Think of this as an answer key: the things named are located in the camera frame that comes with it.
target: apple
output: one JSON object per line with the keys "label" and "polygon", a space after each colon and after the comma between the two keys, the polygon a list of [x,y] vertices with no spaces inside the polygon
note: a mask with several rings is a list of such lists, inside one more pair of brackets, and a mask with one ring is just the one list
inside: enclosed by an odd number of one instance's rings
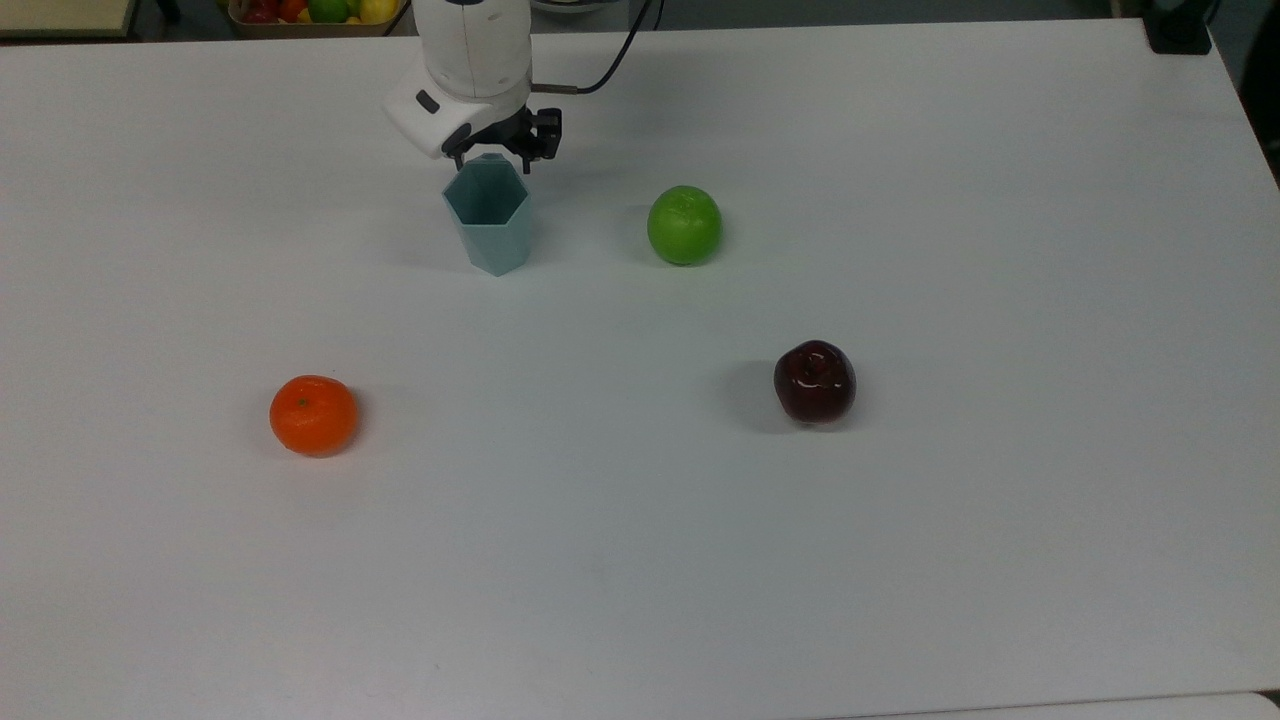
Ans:
{"label": "apple", "polygon": [[672,265],[701,263],[716,252],[721,237],[719,208],[710,195],[678,184],[649,209],[649,245]]}
{"label": "apple", "polygon": [[810,340],[773,366],[773,389],[782,409],[801,423],[838,420],[854,404],[858,379],[849,357],[829,342]]}

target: black object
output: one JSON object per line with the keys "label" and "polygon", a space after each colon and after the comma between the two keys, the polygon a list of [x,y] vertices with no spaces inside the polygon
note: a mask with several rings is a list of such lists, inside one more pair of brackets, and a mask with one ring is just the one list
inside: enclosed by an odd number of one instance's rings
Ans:
{"label": "black object", "polygon": [[1240,102],[1271,172],[1280,179],[1280,5],[1271,6],[1253,41],[1240,82]]}
{"label": "black object", "polygon": [[166,24],[173,26],[182,22],[182,10],[178,8],[177,0],[156,0],[156,5],[160,5],[160,14],[164,15]]}
{"label": "black object", "polygon": [[453,164],[461,170],[467,150],[476,145],[502,145],[520,155],[527,176],[534,160],[556,158],[556,151],[559,150],[562,120],[563,115],[558,108],[543,108],[538,114],[534,114],[526,106],[506,120],[498,120],[475,135],[470,135],[470,124],[462,126],[458,132],[444,141],[440,149],[445,155],[453,158]]}
{"label": "black object", "polygon": [[1212,0],[1185,0],[1172,10],[1152,4],[1142,17],[1151,49],[1157,55],[1208,55],[1213,47],[1204,24],[1210,3]]}

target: orange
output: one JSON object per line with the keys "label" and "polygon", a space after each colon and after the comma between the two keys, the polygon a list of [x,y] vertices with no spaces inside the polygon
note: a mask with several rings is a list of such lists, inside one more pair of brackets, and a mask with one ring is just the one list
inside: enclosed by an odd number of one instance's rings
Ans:
{"label": "orange", "polygon": [[302,455],[333,455],[356,434],[360,411],[347,386],[323,375],[284,383],[271,401],[271,432]]}

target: white table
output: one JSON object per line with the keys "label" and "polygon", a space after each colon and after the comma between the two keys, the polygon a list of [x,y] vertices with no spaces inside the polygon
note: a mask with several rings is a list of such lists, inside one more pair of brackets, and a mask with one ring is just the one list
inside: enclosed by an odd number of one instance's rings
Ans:
{"label": "white table", "polygon": [[[536,37],[538,79],[620,40]],[[1280,685],[1280,195],[1216,56],[645,36],[495,279],[381,115],[415,42],[0,49],[8,720]],[[676,183],[726,213],[701,268],[644,240]],[[769,386],[810,337],[859,370],[826,432]],[[360,395],[342,456],[268,429],[302,373]]]}
{"label": "white table", "polygon": [[937,712],[925,717],[928,720],[1276,720],[1280,717],[1280,710],[1262,696],[1242,693]]}

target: hexagonal cup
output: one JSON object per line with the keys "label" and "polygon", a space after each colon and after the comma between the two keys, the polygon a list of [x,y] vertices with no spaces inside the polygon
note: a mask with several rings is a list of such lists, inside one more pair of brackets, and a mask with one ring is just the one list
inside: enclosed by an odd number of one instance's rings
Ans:
{"label": "hexagonal cup", "polygon": [[502,275],[529,260],[529,188],[506,158],[486,152],[462,165],[444,188],[444,204],[472,265]]}

